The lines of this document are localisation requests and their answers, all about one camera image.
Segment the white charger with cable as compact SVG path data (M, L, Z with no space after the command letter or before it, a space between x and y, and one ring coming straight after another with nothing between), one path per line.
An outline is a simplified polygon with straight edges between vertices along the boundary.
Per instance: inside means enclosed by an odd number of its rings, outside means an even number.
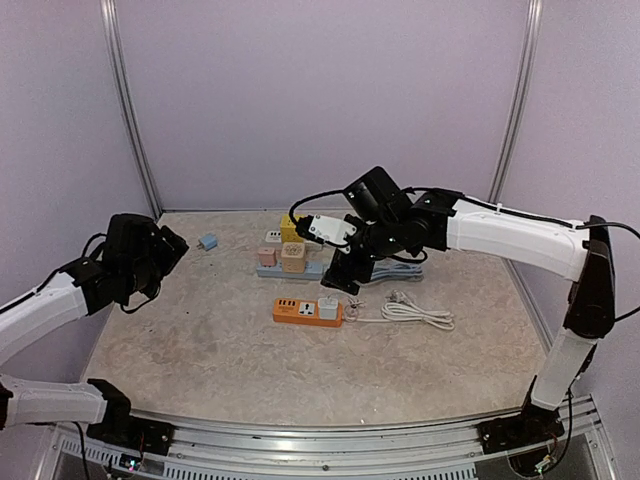
M318 317L325 321L341 318L343 322L355 322L362 306L363 302L356 297L338 298L334 295L320 297L317 301Z

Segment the white power strip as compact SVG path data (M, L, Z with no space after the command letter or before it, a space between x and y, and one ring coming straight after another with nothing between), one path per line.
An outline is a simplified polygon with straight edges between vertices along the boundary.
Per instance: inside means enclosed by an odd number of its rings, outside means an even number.
M264 242L267 245L271 245L276 249L281 249L282 248L281 232L279 230L268 230L265 234ZM306 246L306 249L309 251L319 252L323 249L323 245L314 243L309 240L305 240L304 245Z

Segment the orange power strip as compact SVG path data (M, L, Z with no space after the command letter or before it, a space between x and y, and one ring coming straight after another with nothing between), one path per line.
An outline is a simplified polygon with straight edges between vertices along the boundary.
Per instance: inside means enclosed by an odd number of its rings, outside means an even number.
M340 328L344 323L363 324L424 324L438 330L450 332L455 329L454 316L449 311L427 310L416 304L407 294L393 290L379 310L377 317L359 315L355 322L343 322L341 318L333 321L318 317L317 300L277 298L272 308L273 321L293 325Z

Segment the blue power strip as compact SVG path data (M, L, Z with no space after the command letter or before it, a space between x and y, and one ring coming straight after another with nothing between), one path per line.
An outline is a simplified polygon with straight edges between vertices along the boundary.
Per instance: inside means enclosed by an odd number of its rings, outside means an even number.
M328 265L319 261L307 261L303 272L285 272L281 262L274 266L256 266L256 274L261 278L280 278L316 281L320 280L327 270ZM371 283L401 280L401 281L421 281L424 278L421 266L407 265L400 262L378 262L375 264Z

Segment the blue plug adapter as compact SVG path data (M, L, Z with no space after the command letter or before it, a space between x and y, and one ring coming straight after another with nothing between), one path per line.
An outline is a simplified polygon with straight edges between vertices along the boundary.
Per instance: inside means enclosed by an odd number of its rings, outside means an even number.
M210 251L216 248L217 246L218 246L218 239L212 233L208 233L201 236L197 241L197 248L202 251Z

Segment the pink plug adapter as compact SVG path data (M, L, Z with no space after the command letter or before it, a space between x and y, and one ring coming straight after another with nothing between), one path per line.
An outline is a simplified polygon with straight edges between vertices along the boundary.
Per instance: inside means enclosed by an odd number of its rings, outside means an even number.
M257 250L258 261L262 267L274 267L278 263L277 251L272 246L262 246Z

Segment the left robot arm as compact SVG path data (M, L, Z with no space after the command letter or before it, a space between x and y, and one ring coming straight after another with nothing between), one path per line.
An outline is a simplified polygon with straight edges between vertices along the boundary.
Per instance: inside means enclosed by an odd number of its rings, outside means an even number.
M162 281L189 249L167 226L139 214L115 214L104 233L93 235L73 261L52 271L38 286L1 308L1 359L49 333L117 305L134 313L129 301L141 294L155 300ZM140 434L131 402L111 383L81 383L1 378L1 426L61 422L84 423L121 445Z

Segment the beige cube socket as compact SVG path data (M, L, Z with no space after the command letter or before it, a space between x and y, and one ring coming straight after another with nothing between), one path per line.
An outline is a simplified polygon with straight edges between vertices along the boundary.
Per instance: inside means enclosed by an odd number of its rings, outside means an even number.
M285 273L304 273L306 269L306 246L304 243L283 243L281 266Z

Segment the yellow cube socket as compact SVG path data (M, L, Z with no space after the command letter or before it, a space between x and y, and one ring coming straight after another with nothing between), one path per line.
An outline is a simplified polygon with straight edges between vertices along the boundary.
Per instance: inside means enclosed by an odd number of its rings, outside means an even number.
M296 231L296 224L288 214L283 214L280 225L280 238L282 243L303 243L304 239Z

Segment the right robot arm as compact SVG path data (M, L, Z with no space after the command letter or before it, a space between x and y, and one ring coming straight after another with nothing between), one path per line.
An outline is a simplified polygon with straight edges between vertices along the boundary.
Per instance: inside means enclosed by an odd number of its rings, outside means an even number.
M401 252L477 252L550 271L571 282L568 310L543 367L513 419L511 433L535 442L551 424L598 341L615 323L615 276L608 228L487 204L461 192L399 187L375 167L341 190L353 209L338 219L313 215L297 230L334 249L324 286L355 295L375 262Z

